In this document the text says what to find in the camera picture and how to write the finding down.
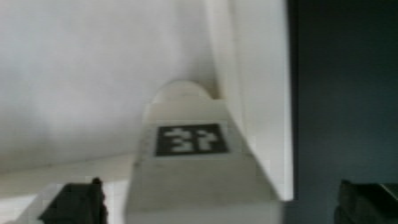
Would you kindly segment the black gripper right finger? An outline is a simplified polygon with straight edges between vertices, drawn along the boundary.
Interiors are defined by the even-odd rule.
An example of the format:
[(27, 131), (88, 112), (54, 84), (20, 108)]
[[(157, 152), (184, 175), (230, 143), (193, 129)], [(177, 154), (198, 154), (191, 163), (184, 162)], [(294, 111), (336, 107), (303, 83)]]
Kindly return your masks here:
[(398, 183), (342, 181), (335, 224), (398, 224)]

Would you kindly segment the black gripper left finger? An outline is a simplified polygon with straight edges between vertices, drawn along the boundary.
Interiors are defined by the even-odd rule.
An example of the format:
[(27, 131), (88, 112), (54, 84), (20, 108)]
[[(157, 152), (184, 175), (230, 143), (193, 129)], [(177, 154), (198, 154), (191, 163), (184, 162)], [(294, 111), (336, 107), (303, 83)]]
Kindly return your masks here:
[(17, 224), (109, 224), (104, 181), (52, 184), (38, 194)]

